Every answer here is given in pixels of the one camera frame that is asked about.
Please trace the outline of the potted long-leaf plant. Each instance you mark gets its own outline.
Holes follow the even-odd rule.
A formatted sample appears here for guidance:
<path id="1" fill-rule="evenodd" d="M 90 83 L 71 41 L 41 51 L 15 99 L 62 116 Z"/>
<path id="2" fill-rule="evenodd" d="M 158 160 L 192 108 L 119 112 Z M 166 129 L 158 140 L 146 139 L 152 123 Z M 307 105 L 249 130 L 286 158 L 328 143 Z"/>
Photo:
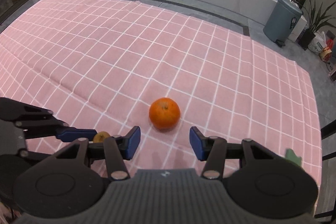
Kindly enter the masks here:
<path id="1" fill-rule="evenodd" d="M 335 2 L 328 5 L 325 9 L 323 3 L 317 8 L 316 0 L 308 0 L 309 8 L 302 7 L 308 16 L 307 29 L 299 40 L 298 44 L 303 50 L 307 50 L 309 44 L 315 38 L 315 33 L 323 27 L 335 28 L 335 25 L 330 21 L 335 19 L 335 16 L 328 14 L 329 10 L 335 6 Z"/>

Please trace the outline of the pink checked tablecloth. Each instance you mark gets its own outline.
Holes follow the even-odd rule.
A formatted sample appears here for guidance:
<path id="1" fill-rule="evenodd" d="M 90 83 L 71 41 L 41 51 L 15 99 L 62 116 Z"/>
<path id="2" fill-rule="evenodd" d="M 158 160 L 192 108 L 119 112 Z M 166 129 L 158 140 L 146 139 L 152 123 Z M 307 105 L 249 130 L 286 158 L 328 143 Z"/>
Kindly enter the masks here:
<path id="1" fill-rule="evenodd" d="M 126 0 L 40 0 L 1 33 L 1 95 L 50 109 L 77 128 L 125 135 L 141 128 L 130 173 L 194 168 L 196 126 L 230 143 L 250 138 L 321 182 L 317 104 L 307 71 L 237 32 Z M 149 119 L 174 100 L 177 125 Z"/>

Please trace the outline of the white plastic bag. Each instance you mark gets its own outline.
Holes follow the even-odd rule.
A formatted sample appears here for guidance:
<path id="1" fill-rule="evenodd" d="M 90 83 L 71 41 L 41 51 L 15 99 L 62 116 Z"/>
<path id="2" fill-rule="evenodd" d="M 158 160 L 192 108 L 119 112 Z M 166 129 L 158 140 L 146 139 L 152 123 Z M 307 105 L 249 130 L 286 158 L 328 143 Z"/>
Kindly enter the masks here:
<path id="1" fill-rule="evenodd" d="M 315 37 L 309 43 L 308 48 L 311 52 L 316 55 L 320 54 L 322 50 L 327 46 L 326 44 L 326 35 L 324 32 L 317 31 Z"/>

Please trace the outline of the brown kiwi front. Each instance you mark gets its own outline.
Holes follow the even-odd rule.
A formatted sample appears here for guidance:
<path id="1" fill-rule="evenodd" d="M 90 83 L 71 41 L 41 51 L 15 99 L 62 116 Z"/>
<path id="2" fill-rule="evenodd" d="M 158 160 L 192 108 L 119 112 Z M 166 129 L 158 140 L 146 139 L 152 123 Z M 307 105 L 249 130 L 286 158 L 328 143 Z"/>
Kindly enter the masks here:
<path id="1" fill-rule="evenodd" d="M 101 131 L 98 132 L 94 137 L 93 137 L 93 143 L 103 143 L 106 138 L 109 138 L 110 134 L 107 133 L 106 131 Z"/>

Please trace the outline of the far orange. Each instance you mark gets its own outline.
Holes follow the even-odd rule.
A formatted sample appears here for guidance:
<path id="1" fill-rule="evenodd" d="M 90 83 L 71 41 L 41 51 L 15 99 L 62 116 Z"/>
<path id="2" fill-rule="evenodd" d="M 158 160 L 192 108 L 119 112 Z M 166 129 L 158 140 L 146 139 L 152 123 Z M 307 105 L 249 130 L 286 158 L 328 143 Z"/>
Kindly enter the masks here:
<path id="1" fill-rule="evenodd" d="M 169 130 L 177 125 L 181 118 L 178 104 L 170 98 L 159 98 L 149 108 L 149 119 L 159 130 Z"/>

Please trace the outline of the grey pedal trash bin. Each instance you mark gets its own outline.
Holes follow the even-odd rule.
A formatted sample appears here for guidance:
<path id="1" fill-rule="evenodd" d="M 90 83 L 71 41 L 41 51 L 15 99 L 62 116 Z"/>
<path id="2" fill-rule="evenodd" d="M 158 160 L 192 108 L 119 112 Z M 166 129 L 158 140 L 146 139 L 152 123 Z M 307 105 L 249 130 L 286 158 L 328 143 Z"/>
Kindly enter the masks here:
<path id="1" fill-rule="evenodd" d="M 290 0 L 278 0 L 264 26 L 264 34 L 280 48 L 295 28 L 303 12 Z"/>

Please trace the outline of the green colander bowl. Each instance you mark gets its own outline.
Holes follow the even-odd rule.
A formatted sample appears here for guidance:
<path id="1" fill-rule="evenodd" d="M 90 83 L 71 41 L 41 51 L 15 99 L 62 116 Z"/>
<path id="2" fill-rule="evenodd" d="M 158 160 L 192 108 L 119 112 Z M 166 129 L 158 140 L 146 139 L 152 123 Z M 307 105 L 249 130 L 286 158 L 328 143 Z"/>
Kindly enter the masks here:
<path id="1" fill-rule="evenodd" d="M 285 157 L 284 157 L 287 161 L 299 166 L 299 167 L 302 167 L 302 157 L 300 156 L 297 156 L 295 154 L 295 152 L 290 149 L 290 148 L 287 148 L 286 151 L 285 151 Z"/>

